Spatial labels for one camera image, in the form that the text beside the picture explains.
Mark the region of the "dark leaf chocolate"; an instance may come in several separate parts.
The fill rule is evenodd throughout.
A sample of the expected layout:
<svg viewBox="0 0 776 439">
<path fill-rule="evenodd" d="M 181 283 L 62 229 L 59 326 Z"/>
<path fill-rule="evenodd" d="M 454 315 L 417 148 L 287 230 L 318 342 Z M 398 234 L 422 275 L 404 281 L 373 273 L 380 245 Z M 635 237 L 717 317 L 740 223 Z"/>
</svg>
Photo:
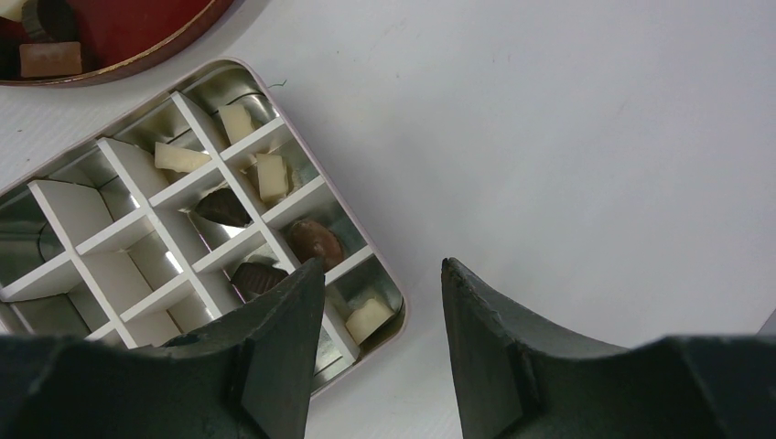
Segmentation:
<svg viewBox="0 0 776 439">
<path fill-rule="evenodd" d="M 209 193 L 194 212 L 205 220 L 228 227 L 245 228 L 252 218 L 232 189 L 223 187 Z"/>
</svg>

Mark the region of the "dark ridged chocolate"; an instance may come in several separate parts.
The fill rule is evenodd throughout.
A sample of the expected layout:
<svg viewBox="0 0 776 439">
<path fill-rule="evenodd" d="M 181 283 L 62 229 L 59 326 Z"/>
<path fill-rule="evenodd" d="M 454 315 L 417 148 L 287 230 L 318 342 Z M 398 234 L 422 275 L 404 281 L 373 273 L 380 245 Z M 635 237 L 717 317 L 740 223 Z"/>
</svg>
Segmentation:
<svg viewBox="0 0 776 439">
<path fill-rule="evenodd" d="M 243 262 L 231 277 L 231 284 L 248 303 L 281 283 L 288 272 L 260 262 Z"/>
</svg>

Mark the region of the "pink tin box with dividers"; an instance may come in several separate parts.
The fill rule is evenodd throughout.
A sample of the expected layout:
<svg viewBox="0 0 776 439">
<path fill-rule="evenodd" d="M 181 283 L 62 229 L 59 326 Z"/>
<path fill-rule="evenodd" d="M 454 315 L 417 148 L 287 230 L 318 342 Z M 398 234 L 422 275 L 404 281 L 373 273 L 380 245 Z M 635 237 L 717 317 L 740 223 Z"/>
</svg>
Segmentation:
<svg viewBox="0 0 776 439">
<path fill-rule="evenodd" d="M 232 103 L 256 128 L 235 145 L 218 113 Z M 211 160 L 187 174 L 157 169 L 156 143 Z M 260 199 L 257 154 L 285 159 L 284 198 Z M 223 187 L 251 216 L 245 228 L 194 212 Z M 241 263 L 295 271 L 285 232 L 301 219 L 330 229 L 345 252 L 325 271 L 313 384 L 322 392 L 401 333 L 404 295 L 268 86 L 239 60 L 216 59 L 2 187 L 1 331 L 158 346 L 243 305 L 230 282 Z M 345 322 L 372 297 L 396 316 L 359 346 Z"/>
</svg>

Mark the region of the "red round plate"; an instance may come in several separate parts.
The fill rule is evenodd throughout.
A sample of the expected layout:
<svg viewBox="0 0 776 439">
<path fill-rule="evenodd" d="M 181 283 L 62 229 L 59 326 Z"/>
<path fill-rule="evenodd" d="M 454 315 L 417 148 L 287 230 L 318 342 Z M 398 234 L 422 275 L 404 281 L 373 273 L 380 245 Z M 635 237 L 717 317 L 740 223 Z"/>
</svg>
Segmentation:
<svg viewBox="0 0 776 439">
<path fill-rule="evenodd" d="M 231 7 L 229 1 L 67 1 L 79 30 L 84 72 L 22 78 L 19 46 L 34 44 L 21 24 L 26 1 L 1 4 L 1 83 L 84 87 L 133 76 L 177 55 Z"/>
</svg>

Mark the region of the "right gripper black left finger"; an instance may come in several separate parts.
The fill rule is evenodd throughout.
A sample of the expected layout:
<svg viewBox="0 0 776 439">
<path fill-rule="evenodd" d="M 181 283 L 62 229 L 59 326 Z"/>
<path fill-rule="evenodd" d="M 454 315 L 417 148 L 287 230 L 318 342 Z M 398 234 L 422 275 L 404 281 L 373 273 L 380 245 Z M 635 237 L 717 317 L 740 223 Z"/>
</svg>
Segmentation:
<svg viewBox="0 0 776 439">
<path fill-rule="evenodd" d="M 1 339 L 4 438 L 301 438 L 324 308 L 310 260 L 251 302 L 154 348 Z"/>
</svg>

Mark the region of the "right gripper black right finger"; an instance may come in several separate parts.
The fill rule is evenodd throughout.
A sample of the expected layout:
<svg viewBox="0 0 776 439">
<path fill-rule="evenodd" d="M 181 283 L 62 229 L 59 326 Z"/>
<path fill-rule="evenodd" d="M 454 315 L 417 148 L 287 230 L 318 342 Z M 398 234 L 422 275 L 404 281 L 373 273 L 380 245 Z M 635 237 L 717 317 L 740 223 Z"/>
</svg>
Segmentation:
<svg viewBox="0 0 776 439">
<path fill-rule="evenodd" d="M 561 327 L 441 267 L 467 438 L 772 438 L 772 336 L 669 336 L 621 348 Z"/>
</svg>

